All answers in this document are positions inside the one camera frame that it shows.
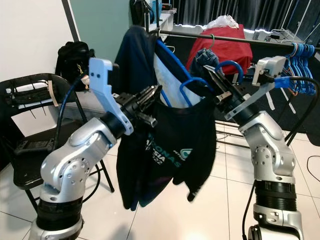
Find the white plastic bag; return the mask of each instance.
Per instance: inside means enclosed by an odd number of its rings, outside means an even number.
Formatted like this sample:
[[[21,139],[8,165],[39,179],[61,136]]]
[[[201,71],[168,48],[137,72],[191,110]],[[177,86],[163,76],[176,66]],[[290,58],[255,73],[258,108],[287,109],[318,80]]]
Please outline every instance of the white plastic bag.
[[[229,26],[230,28],[238,29],[239,24],[230,15],[218,16],[216,20],[213,20],[206,25],[207,29],[211,28],[223,28]]]

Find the white tiled floor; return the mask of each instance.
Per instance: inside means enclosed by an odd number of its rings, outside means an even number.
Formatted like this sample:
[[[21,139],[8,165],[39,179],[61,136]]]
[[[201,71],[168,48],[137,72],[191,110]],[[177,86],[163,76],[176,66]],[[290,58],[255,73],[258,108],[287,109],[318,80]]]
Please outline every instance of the white tiled floor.
[[[217,130],[239,134],[238,130],[216,125]],[[227,136],[221,141],[245,144],[242,138]],[[291,147],[297,158],[297,206],[302,213],[304,237],[315,240],[320,236],[320,182],[307,170],[307,159],[320,155],[304,134],[298,134]],[[118,145],[104,158],[114,193],[110,193],[105,177],[93,197],[82,207],[85,224],[78,240],[239,240],[241,223],[253,183],[250,150],[217,144],[211,174],[195,198],[187,201],[184,183],[167,188],[147,207],[136,211],[123,208],[116,173]],[[311,172],[320,178],[320,157],[309,161]],[[0,173],[0,240],[27,240],[31,221],[36,217],[24,191],[13,184],[13,169],[8,166]],[[87,180],[88,195],[95,186],[96,176]],[[37,195],[39,188],[32,190]],[[246,218],[246,231],[255,225],[253,203]]]

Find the black curtain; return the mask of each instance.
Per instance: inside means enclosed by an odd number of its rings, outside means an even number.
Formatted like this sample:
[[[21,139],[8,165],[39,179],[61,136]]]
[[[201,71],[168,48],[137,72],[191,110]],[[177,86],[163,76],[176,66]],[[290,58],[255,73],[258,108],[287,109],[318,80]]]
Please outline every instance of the black curtain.
[[[174,0],[176,24],[206,25],[221,15],[231,15],[246,29],[278,29],[291,0]]]

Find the chair backrest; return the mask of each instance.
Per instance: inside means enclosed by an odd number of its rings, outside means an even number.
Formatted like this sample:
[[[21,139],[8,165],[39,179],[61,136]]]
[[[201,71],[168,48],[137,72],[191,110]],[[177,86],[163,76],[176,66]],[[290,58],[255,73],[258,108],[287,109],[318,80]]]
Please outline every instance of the chair backrest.
[[[31,85],[34,89],[36,88],[35,84],[38,84],[41,81],[52,81],[54,97],[57,103],[61,103],[63,101],[66,93],[70,89],[70,84],[67,80],[52,73],[39,73],[0,82],[0,134],[1,137],[5,137],[6,141],[15,143],[16,141],[23,138],[23,134],[12,120],[12,116],[30,111],[32,109],[53,105],[52,101],[40,101],[40,99],[43,99],[43,97],[41,98],[41,96],[39,96],[38,100],[37,93],[34,93],[35,102],[39,104],[22,104],[24,106],[22,108],[19,108],[17,104],[11,104],[10,101],[12,100],[12,98],[10,97],[10,94],[8,92],[19,92],[19,90],[17,90],[19,89],[19,87],[28,85]],[[76,98],[77,97],[73,92],[69,96],[68,102],[75,102]]]

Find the white wall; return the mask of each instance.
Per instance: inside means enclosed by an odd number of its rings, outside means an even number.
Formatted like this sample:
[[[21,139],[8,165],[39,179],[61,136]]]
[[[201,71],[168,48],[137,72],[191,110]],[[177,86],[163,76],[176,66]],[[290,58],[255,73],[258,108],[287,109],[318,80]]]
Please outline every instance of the white wall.
[[[0,82],[54,73],[58,49],[73,41],[61,0],[0,0]],[[27,136],[56,124],[48,108],[15,119]]]

